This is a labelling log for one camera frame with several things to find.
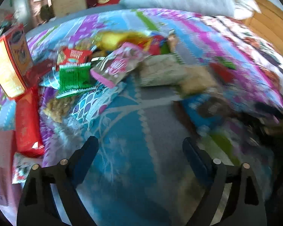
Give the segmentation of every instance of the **wooden furniture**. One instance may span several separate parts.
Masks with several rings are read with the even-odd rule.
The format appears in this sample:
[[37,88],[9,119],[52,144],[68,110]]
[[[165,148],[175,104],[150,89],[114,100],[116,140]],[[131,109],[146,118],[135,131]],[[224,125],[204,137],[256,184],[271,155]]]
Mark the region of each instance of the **wooden furniture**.
[[283,56],[283,11],[268,0],[255,0],[262,13],[243,20],[254,33],[272,43]]

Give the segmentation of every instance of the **screw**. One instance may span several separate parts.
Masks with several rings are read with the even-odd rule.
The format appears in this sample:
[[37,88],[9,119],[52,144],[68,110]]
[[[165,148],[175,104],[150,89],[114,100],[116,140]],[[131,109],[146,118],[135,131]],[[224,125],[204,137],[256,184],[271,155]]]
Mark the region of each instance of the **screw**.
[[243,167],[245,168],[245,169],[250,169],[250,164],[248,164],[248,163],[243,163]]
[[217,158],[215,158],[215,159],[213,160],[213,162],[214,162],[214,164],[216,164],[216,165],[220,165],[220,164],[221,164],[221,161],[220,161],[219,159],[217,159]]
[[61,164],[62,166],[66,165],[67,163],[68,163],[68,160],[67,160],[67,159],[62,159],[62,160],[60,161],[60,164]]
[[32,166],[32,169],[33,170],[37,170],[39,168],[39,165],[38,164],[34,164],[33,166]]

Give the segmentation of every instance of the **orange box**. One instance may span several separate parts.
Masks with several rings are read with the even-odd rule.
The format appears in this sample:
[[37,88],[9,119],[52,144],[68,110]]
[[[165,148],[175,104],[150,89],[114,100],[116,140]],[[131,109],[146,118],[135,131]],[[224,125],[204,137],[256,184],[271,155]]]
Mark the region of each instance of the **orange box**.
[[23,76],[32,65],[23,25],[16,25],[0,37],[0,85],[9,99],[26,91]]

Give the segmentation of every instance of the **floral blanket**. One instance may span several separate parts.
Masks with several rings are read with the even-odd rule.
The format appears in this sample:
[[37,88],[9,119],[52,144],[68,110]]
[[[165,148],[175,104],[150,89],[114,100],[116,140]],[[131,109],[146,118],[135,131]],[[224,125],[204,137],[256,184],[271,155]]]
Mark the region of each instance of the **floral blanket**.
[[[283,58],[266,41],[226,17],[167,9],[111,11],[73,19],[27,42],[37,63],[50,57],[57,46],[103,29],[151,30],[164,36],[174,29],[180,39],[177,53],[186,64],[207,65],[215,57],[235,64],[235,82],[223,87],[233,108],[252,111],[255,101],[283,108]],[[77,192],[98,225],[185,225],[203,191],[181,148],[189,133],[172,111],[172,101],[180,98],[167,86],[140,88],[134,74],[125,83],[125,89],[90,123],[67,121],[49,127],[41,120],[46,147],[43,164],[69,158],[94,135],[100,150]],[[47,75],[44,86],[56,87],[56,76]],[[14,112],[15,102],[7,100],[0,89],[0,130],[14,129]],[[256,174],[265,191],[272,155],[266,163],[260,156],[248,159],[254,156],[253,150],[235,152],[240,153],[220,148],[212,149],[210,155],[250,161],[255,173],[263,171]],[[70,224],[52,189],[61,219]]]

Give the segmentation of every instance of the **black object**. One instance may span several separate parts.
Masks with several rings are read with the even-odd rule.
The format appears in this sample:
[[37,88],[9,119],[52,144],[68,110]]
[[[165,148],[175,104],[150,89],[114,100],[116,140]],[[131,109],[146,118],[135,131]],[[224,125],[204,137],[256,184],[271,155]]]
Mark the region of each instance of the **black object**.
[[19,226],[65,226],[57,211],[51,183],[55,183],[73,226],[96,225],[80,200],[76,187],[81,184],[99,149],[96,137],[89,137],[81,149],[76,150],[69,160],[57,165],[32,167],[26,179],[20,199],[17,225]]
[[207,181],[212,182],[187,226],[210,226],[226,183],[232,183],[232,186],[221,221],[217,223],[218,226],[266,226],[262,194],[249,164],[244,163],[241,167],[236,167],[224,165],[219,159],[212,161],[191,138],[183,141],[183,152],[196,177],[198,178],[197,175],[201,174],[202,170],[207,174]]

